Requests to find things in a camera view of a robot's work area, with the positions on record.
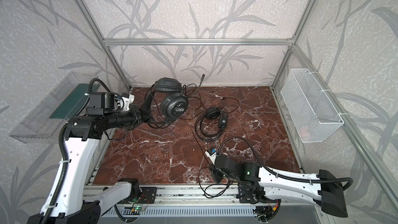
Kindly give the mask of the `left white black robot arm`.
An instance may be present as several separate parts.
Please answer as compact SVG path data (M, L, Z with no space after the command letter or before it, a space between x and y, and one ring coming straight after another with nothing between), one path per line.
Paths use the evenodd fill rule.
M125 199L140 200L143 193L135 178L124 178L98 195L83 200L90 163L103 133L109 129L132 129L142 124L134 95L118 94L98 78L89 82L86 114L73 116L62 127L59 148L62 159L50 194L40 213L29 224L96 224L108 210Z

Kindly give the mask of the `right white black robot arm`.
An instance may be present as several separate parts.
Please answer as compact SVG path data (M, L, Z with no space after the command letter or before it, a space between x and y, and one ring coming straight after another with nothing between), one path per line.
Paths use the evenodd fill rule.
M205 155L210 160L209 170L217 184L223 179L227 180L227 185L237 184L236 197L240 203L266 204L263 209L254 209L259 221L272 219L282 200L305 202L320 207L328 215L348 217L344 192L353 184L352 178L337 178L327 170L302 174L268 167L246 139L240 137L239 140L248 145L255 162L237 162L222 154L226 142L219 148L207 149Z

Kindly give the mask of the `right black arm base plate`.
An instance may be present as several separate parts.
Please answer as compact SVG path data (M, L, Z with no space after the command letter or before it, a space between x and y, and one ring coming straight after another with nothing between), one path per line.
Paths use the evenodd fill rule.
M239 199L240 203L256 204L258 202L253 188L249 186L240 185L238 187L238 194L236 198Z

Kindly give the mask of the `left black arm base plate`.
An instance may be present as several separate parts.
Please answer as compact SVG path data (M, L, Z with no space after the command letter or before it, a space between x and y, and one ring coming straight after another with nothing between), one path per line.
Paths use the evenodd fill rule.
M139 204L154 204L157 196L157 187L141 187Z

